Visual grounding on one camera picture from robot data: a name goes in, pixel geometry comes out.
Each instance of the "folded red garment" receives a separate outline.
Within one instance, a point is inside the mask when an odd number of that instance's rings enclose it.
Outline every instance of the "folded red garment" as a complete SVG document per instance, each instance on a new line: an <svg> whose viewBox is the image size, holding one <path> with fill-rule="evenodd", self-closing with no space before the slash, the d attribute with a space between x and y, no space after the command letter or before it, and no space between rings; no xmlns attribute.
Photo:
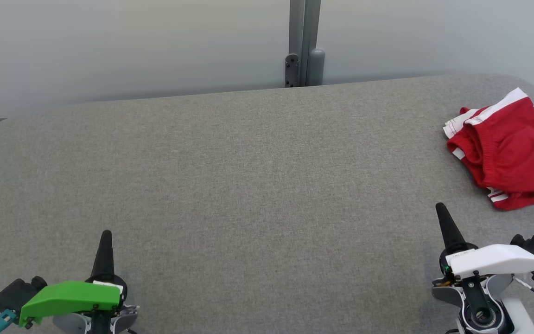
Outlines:
<svg viewBox="0 0 534 334"><path fill-rule="evenodd" d="M449 150L471 171L476 186L492 191L496 207L534 204L534 106L521 89L494 106L461 109L445 133Z"/></svg>

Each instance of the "gray fabric surface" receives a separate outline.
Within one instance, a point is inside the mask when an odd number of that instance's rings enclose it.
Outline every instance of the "gray fabric surface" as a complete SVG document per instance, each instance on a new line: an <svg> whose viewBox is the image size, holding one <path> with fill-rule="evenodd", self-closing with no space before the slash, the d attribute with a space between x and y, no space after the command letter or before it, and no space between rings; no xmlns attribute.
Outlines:
<svg viewBox="0 0 534 334"><path fill-rule="evenodd" d="M530 237L534 206L494 210L441 128L516 87L534 101L517 78L447 76L3 121L0 290L86 279L109 228L140 334L443 334L457 308L430 293L443 249L434 204L480 246ZM534 295L509 293L534 320Z"/></svg>

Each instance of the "green robot arm part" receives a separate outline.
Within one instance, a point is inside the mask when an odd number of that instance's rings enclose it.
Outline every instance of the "green robot arm part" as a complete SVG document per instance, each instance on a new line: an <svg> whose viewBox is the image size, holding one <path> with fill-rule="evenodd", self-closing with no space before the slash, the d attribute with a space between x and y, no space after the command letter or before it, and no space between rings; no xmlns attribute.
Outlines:
<svg viewBox="0 0 534 334"><path fill-rule="evenodd" d="M27 302L19 314L19 325L53 315L80 311L111 311L119 306L121 290L117 287L86 282L66 281L43 288Z"/></svg>

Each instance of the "white wall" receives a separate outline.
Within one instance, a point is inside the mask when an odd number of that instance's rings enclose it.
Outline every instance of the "white wall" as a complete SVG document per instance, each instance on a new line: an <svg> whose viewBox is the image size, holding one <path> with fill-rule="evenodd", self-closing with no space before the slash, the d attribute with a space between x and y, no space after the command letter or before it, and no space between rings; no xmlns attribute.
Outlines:
<svg viewBox="0 0 534 334"><path fill-rule="evenodd" d="M0 0L0 118L283 87L289 0Z"/></svg>
<svg viewBox="0 0 534 334"><path fill-rule="evenodd" d="M489 71L534 83L534 0L322 0L324 84Z"/></svg>

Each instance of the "robotic arm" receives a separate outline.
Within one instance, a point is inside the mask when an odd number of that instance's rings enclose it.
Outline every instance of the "robotic arm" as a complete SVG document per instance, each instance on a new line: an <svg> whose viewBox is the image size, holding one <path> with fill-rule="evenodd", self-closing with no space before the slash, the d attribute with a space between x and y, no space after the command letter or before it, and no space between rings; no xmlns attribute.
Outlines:
<svg viewBox="0 0 534 334"><path fill-rule="evenodd" d="M467 243L443 203L436 204L445 250L440 254L441 279L432 295L460 308L460 334L534 334L534 324L520 300L500 298L515 275L534 280L534 236L516 235L510 245L479 248Z"/></svg>
<svg viewBox="0 0 534 334"><path fill-rule="evenodd" d="M47 285L41 277L31 283L16 279L0 292L0 332L12 323L30 329L45 317L66 334L117 334L138 316L138 306L125 305L127 284L114 274L112 234L104 231L92 274L85 282Z"/></svg>

